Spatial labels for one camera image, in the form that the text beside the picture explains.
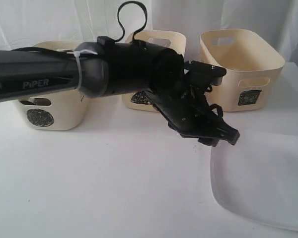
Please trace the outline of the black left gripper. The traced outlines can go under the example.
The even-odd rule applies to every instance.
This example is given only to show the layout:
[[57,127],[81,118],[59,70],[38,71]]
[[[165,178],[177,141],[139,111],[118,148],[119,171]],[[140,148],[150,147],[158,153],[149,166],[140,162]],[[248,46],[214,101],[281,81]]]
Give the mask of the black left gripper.
[[219,140],[235,145],[240,137],[237,129],[226,125],[223,110],[208,104],[205,93],[213,87],[174,84],[145,90],[153,107],[167,120],[168,126],[183,138],[196,138],[199,143],[216,147]]

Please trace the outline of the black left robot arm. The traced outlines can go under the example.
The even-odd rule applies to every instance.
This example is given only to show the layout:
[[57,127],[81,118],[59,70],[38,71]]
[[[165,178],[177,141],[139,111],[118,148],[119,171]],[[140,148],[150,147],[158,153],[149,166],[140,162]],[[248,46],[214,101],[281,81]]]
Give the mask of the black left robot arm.
[[0,102],[76,89],[90,98],[144,91],[168,126],[184,138],[216,146],[229,128],[219,106],[209,105],[203,86],[193,84],[194,67],[175,50],[108,37],[80,44],[72,53],[38,47],[0,50]]

